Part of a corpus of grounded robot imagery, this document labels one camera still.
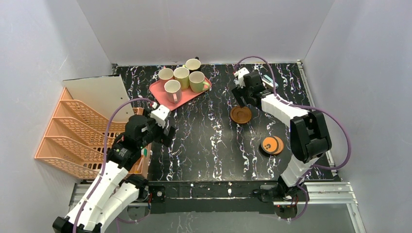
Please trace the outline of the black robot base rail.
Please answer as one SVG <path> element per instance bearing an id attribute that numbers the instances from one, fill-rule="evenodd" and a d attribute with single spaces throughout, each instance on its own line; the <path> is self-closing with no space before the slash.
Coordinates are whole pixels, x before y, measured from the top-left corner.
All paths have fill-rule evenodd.
<path id="1" fill-rule="evenodd" d="M 306 181 L 285 196 L 275 181 L 151 181 L 142 198 L 127 208 L 143 207 L 151 214 L 179 212 L 258 212 L 293 218 L 304 207 L 343 204 L 351 220 L 360 220 L 358 202 L 349 182 Z"/>

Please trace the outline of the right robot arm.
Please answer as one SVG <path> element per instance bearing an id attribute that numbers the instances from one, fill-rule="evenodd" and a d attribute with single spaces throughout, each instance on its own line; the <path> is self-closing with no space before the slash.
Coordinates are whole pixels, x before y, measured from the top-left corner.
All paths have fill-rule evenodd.
<path id="1" fill-rule="evenodd" d="M 302 183 L 317 160 L 331 149 L 332 143 L 324 114 L 307 111 L 286 102 L 267 89 L 257 71 L 246 68 L 234 72 L 232 93 L 240 107 L 251 105 L 270 114 L 290 130 L 291 159 L 277 179 L 277 186 L 268 190 L 274 198 L 293 197 L 303 191 Z"/>

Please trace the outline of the brown grooved wooden coaster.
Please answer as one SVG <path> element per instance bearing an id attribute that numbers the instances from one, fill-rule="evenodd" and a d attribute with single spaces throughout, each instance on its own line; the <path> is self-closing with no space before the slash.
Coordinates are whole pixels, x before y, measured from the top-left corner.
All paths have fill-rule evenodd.
<path id="1" fill-rule="evenodd" d="M 230 111 L 230 118 L 238 124 L 248 123 L 252 118 L 252 112 L 248 107 L 235 106 Z"/>

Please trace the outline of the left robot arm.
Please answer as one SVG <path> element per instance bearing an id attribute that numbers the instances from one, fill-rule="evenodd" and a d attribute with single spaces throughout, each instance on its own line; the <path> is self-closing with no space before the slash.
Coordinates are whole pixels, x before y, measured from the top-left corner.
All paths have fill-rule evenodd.
<path id="1" fill-rule="evenodd" d="M 168 111 L 160 110 L 129 118 L 87 192 L 65 217 L 54 221 L 52 228 L 56 233 L 103 233 L 139 197 L 148 181 L 128 173 L 150 143 L 171 145 L 175 128 L 170 127 L 168 134 L 164 133 L 169 115 Z"/>

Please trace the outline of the orange black round coaster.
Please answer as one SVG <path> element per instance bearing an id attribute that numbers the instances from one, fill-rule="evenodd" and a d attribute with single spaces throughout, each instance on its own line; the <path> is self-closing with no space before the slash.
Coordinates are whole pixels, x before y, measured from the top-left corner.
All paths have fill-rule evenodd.
<path id="1" fill-rule="evenodd" d="M 259 149 L 264 156 L 276 156 L 283 151 L 284 143 L 277 136 L 269 136 L 260 142 Z"/>

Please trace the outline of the pink serving tray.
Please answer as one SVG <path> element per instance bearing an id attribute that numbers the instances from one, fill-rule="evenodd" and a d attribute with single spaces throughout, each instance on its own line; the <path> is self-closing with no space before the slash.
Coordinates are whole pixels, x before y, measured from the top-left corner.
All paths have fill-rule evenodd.
<path id="1" fill-rule="evenodd" d="M 173 104 L 167 100 L 164 84 L 165 82 L 163 81 L 157 81 L 150 85 L 149 90 L 160 105 L 168 107 L 171 111 L 181 107 L 182 105 L 188 103 L 190 100 L 198 97 L 201 93 L 205 92 L 194 93 L 190 88 L 182 90 L 181 100 L 177 104 Z"/>

